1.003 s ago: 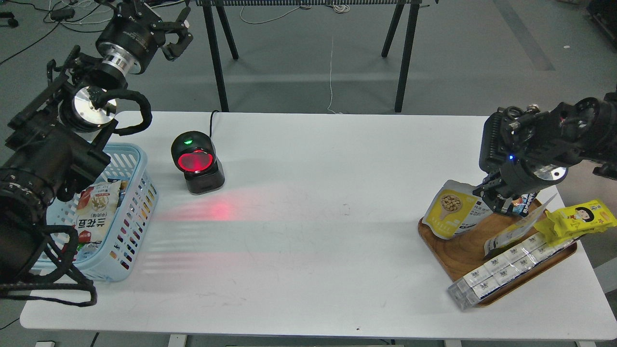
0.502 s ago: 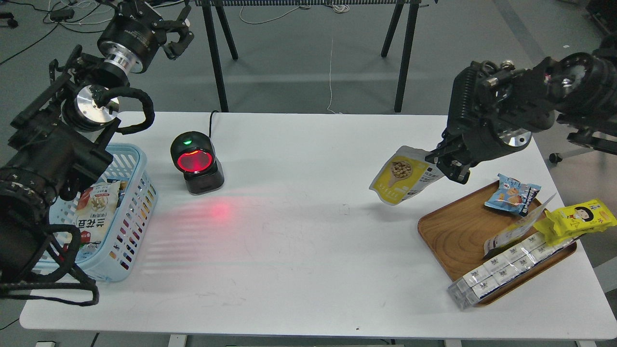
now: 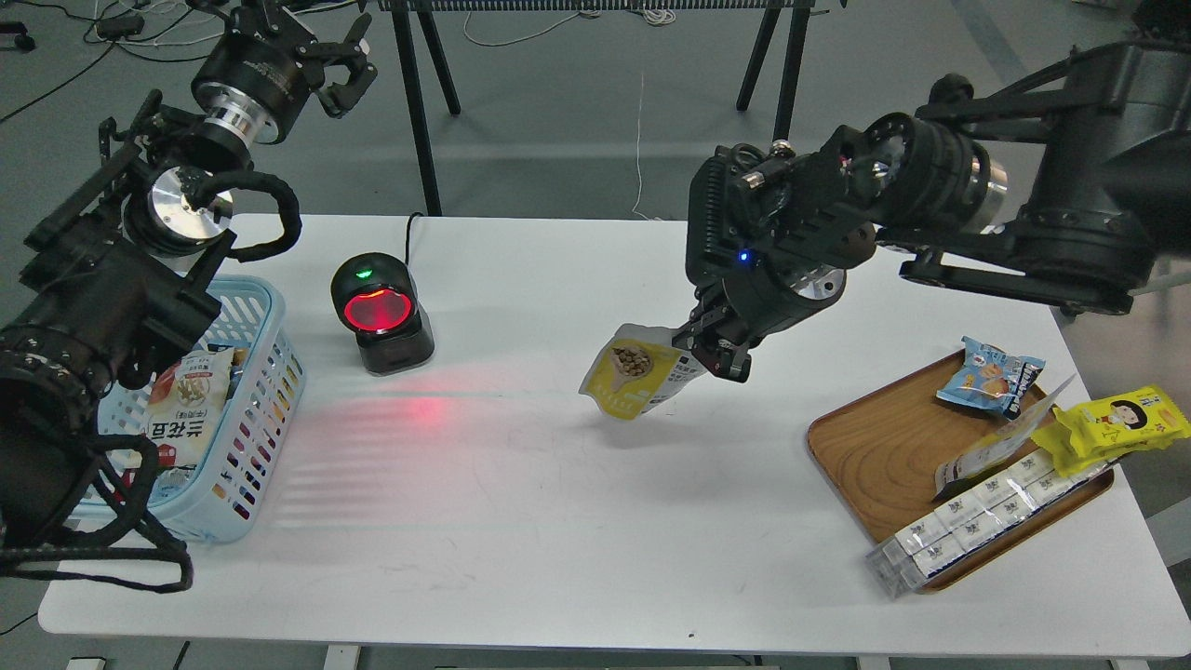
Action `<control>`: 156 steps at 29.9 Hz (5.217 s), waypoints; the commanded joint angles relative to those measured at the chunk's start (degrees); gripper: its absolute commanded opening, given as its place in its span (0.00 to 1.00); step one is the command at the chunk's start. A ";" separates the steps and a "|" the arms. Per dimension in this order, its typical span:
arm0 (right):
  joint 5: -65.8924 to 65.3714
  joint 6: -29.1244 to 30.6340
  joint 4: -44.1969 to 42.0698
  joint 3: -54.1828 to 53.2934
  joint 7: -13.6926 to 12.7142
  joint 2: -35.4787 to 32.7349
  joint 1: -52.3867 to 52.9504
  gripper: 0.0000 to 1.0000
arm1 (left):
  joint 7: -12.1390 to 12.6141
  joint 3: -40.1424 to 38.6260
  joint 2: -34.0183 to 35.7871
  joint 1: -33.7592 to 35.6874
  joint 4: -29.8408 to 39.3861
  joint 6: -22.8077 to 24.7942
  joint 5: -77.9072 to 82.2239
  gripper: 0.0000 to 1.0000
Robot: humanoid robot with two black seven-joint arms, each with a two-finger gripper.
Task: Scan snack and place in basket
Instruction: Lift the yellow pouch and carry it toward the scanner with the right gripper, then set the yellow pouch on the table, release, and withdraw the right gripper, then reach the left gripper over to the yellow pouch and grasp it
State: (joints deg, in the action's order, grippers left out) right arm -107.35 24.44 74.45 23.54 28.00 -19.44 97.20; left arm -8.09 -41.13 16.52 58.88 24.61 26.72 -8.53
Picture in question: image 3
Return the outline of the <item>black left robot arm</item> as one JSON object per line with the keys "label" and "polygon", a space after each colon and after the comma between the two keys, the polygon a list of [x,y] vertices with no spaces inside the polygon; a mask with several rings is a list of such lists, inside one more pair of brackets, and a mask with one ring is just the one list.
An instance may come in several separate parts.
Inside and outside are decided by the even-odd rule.
{"label": "black left robot arm", "polygon": [[285,1],[191,8],[222,38],[191,84],[197,112],[150,90],[127,127],[102,123],[101,164],[35,225],[19,280],[35,298],[4,326],[4,576],[76,580],[60,561],[162,561],[191,589],[183,539],[148,505],[160,459],[146,436],[102,436],[116,386],[137,390],[191,353],[222,313],[208,284],[225,259],[294,248],[301,203],[252,165],[303,106],[347,115],[376,77],[361,13],[341,40],[316,38]]}

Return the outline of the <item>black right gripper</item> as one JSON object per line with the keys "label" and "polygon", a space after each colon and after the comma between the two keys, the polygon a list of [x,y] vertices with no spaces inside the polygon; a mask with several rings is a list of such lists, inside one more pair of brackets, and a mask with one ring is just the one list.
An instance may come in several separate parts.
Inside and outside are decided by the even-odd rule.
{"label": "black right gripper", "polygon": [[750,346],[831,306],[847,271],[875,255],[875,226],[850,196],[850,162],[834,145],[715,149],[690,182],[686,275],[698,303],[672,346],[747,382]]}

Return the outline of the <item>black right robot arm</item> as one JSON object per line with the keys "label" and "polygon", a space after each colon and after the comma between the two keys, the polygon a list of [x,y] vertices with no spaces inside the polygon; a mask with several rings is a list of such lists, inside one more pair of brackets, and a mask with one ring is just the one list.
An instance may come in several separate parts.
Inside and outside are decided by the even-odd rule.
{"label": "black right robot arm", "polygon": [[1187,4],[1131,20],[987,98],[944,76],[813,154],[717,148],[690,183],[697,303],[673,346],[744,382],[752,349],[830,308],[877,248],[909,253],[912,283],[1128,313],[1158,256],[1187,256],[1190,211]]}

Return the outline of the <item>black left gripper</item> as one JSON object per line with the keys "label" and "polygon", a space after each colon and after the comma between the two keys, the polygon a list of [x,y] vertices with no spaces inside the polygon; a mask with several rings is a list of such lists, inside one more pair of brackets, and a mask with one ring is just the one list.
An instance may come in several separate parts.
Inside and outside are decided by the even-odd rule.
{"label": "black left gripper", "polygon": [[[318,40],[281,1],[243,1],[222,18],[224,31],[193,79],[201,109],[243,109],[252,118],[252,140],[283,140],[314,90],[328,117],[344,118],[376,79],[366,35],[372,14],[361,14],[339,40]],[[345,82],[322,88],[328,65],[348,68]]]}

